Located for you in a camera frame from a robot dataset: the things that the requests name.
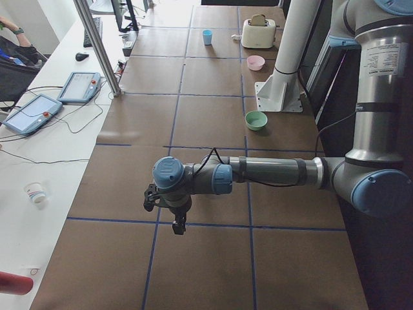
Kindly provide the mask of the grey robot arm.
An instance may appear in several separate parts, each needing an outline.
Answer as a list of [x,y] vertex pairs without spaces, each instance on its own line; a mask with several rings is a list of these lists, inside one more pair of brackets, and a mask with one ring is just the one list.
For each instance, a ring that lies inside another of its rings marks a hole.
[[168,209],[175,216],[173,231],[183,234],[193,195],[228,194],[233,183],[249,181],[328,189],[374,217],[404,209],[412,200],[412,181],[401,171],[396,126],[412,59],[412,2],[334,1],[330,41],[361,48],[354,141],[344,157],[220,157],[212,149],[201,163],[184,164],[167,156],[154,165],[144,208]]

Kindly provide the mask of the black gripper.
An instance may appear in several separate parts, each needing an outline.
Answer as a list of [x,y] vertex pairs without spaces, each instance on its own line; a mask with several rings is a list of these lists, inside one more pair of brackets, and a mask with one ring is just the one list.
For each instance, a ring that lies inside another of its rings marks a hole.
[[172,223],[172,229],[176,235],[184,235],[186,231],[186,214],[191,209],[192,204],[186,203],[180,207],[169,208],[169,211],[175,216]]

